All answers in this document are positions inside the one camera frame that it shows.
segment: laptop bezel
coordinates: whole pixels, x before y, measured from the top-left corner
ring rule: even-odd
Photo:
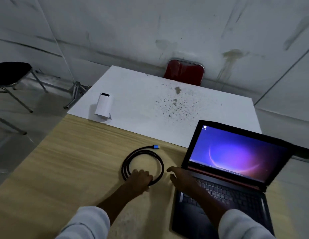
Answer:
[[[216,129],[224,130],[224,131],[227,131],[227,132],[236,133],[236,134],[239,134],[239,135],[242,135],[242,136],[254,138],[254,139],[257,139],[257,140],[264,141],[264,142],[272,143],[272,144],[275,144],[275,145],[278,145],[278,146],[282,146],[284,148],[287,148],[287,151],[283,155],[282,160],[276,165],[275,169],[273,170],[273,172],[270,174],[270,176],[267,178],[267,180],[265,182],[260,182],[260,181],[249,179],[249,178],[242,177],[242,176],[239,176],[239,175],[231,174],[229,172],[221,171],[219,169],[214,169],[214,168],[211,168],[211,167],[208,167],[208,166],[204,166],[204,165],[201,165],[201,164],[198,164],[198,163],[195,163],[195,162],[191,162],[191,161],[189,161],[190,157],[192,155],[196,141],[198,140],[198,137],[199,137],[200,132],[202,131],[202,128],[203,128],[204,125],[208,126],[208,127],[213,127],[213,128],[216,128]],[[192,137],[192,140],[190,142],[188,151],[186,152],[184,160],[182,162],[182,168],[188,169],[188,166],[190,166],[190,167],[193,167],[195,169],[201,170],[203,172],[215,174],[218,177],[224,177],[224,178],[228,178],[230,180],[234,180],[234,181],[237,181],[237,182],[240,182],[240,183],[243,183],[243,184],[256,186],[256,187],[260,188],[262,191],[266,191],[267,186],[269,186],[272,183],[272,181],[275,179],[275,177],[278,175],[278,173],[282,170],[284,165],[288,162],[290,157],[293,156],[294,152],[295,152],[294,145],[289,143],[289,142],[286,142],[284,140],[274,138],[274,137],[270,137],[270,136],[266,136],[266,135],[256,133],[256,132],[247,131],[247,130],[244,130],[244,129],[241,129],[241,128],[221,124],[221,123],[218,123],[218,122],[199,120],[199,122],[196,126],[196,130],[194,132],[194,135]]]

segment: person's left hand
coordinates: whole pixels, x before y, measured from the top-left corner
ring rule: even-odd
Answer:
[[[149,188],[148,185],[152,180],[153,176],[148,171],[134,169],[127,181],[123,184],[123,187],[125,187],[127,194],[130,196],[130,200],[132,200],[145,192]]]

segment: white cylindrical object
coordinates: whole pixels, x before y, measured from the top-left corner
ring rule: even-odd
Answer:
[[[112,95],[100,93],[95,114],[109,118],[111,116],[110,110],[112,107],[112,102]]]

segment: wooden table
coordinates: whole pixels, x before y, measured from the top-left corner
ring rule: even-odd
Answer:
[[[67,115],[0,186],[0,238],[54,238],[79,206],[95,205],[123,183],[120,168],[131,151],[153,144],[166,168],[181,165],[186,148]],[[159,173],[147,156],[131,168]],[[173,196],[165,173],[124,208],[108,238],[179,238],[169,229]],[[267,198],[277,238],[295,238],[278,182]]]

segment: black coiled cable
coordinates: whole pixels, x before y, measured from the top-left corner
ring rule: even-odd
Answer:
[[[127,180],[129,178],[129,176],[131,175],[131,173],[129,171],[130,162],[135,157],[137,157],[138,155],[141,155],[141,154],[148,154],[148,155],[156,158],[161,164],[162,171],[161,171],[160,175],[155,180],[151,181],[149,183],[149,186],[154,185],[155,183],[157,183],[161,179],[161,177],[163,176],[163,173],[164,173],[164,165],[163,165],[162,159],[155,152],[153,152],[151,150],[147,150],[146,148],[159,149],[159,146],[158,145],[152,145],[152,146],[147,146],[147,147],[143,147],[143,148],[138,148],[138,149],[134,150],[132,153],[130,153],[126,157],[124,162],[122,163],[122,167],[121,167],[121,175],[124,178],[124,180]]]

